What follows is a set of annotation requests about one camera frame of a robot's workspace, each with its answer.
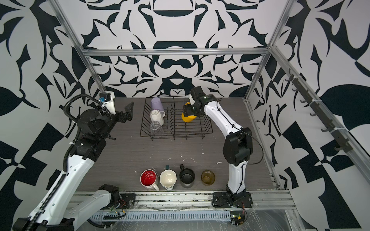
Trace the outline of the yellow mug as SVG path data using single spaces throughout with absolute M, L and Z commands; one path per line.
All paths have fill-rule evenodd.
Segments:
M 185 103 L 183 106 L 183 112 L 181 118 L 184 122 L 189 123 L 197 118 L 197 116 L 188 115 L 187 113 L 187 106 L 190 105 L 190 102 Z

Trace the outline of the white ceramic mug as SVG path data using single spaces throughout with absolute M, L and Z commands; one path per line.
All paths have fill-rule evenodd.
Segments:
M 151 122 L 157 121 L 161 126 L 164 124 L 164 116 L 165 112 L 158 109 L 154 109 L 150 112 Z

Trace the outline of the lavender plastic cup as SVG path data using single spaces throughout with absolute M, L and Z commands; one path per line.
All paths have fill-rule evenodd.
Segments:
M 159 97 L 154 97 L 151 99 L 151 107 L 153 110 L 159 110 L 161 112 L 165 111 L 161 99 Z

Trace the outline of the black wire dish rack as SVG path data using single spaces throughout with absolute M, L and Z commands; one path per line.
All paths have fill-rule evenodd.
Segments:
M 164 116 L 163 134 L 153 136 L 150 131 L 150 112 L 151 97 L 145 98 L 143 116 L 141 122 L 140 136 L 155 139 L 173 139 L 176 138 L 202 138 L 213 133 L 211 119 L 208 116 L 199 116 L 195 120 L 186 123 L 182 120 L 181 115 L 183 106 L 189 102 L 185 96 L 161 97 L 160 100 L 164 107 L 166 115 Z

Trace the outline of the clear glass cup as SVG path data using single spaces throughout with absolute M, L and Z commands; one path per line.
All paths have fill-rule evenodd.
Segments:
M 164 134 L 163 127 L 158 121 L 151 122 L 149 128 L 152 137 L 160 137 Z

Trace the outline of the red and white mug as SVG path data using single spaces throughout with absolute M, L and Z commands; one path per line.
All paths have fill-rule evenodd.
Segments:
M 160 190 L 158 187 L 158 175 L 153 169 L 145 170 L 140 176 L 140 183 L 148 190 Z

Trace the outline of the black mug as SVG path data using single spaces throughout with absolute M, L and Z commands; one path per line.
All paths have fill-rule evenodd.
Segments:
M 179 174 L 180 184 L 184 188 L 191 188 L 194 184 L 195 172 L 189 168 L 185 168 L 183 164 L 180 165 L 180 169 L 181 169 Z

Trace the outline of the cream mug green handle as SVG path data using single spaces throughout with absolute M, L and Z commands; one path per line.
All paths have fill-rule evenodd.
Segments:
M 165 170 L 160 175 L 161 185 L 168 191 L 171 191 L 177 181 L 176 173 L 170 169 L 169 165 L 166 165 Z

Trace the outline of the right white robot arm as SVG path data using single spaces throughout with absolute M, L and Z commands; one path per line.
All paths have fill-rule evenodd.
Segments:
M 214 198 L 213 206 L 221 208 L 225 206 L 240 207 L 251 203 L 246 191 L 246 167 L 250 165 L 250 156 L 253 153 L 253 141 L 248 127 L 242 127 L 222 108 L 220 100 L 212 94 L 205 94 L 200 86 L 190 90 L 188 96 L 190 102 L 183 106 L 184 119 L 191 116 L 208 116 L 219 128 L 225 137 L 223 155 L 229 164 L 229 179 L 226 185 L 225 199 Z

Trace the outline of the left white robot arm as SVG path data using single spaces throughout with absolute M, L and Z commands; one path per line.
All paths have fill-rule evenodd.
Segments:
M 88 98 L 97 107 L 76 118 L 70 108 L 80 98 Z M 114 99 L 112 91 L 105 91 L 99 94 L 99 99 L 80 94 L 65 104 L 63 112 L 78 130 L 64 156 L 63 170 L 43 200 L 28 217 L 18 218 L 12 230 L 75 231 L 103 208 L 116 211 L 122 199 L 119 188 L 109 184 L 104 184 L 91 197 L 67 210 L 76 189 L 106 147 L 106 139 L 113 139 L 110 133 L 115 125 L 133 119 L 134 103 L 126 105 L 124 111 L 116 111 Z

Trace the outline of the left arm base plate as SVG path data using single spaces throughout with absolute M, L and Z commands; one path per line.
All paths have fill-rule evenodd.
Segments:
M 114 208 L 117 210 L 131 209 L 135 206 L 135 201 L 135 193 L 120 193 L 119 198 L 114 204 Z

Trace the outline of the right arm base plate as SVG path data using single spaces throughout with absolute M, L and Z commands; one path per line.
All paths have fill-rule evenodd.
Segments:
M 231 192 L 213 193 L 212 206 L 214 208 L 251 208 L 252 204 L 251 194 L 246 191 L 240 192 L 237 195 L 232 195 Z

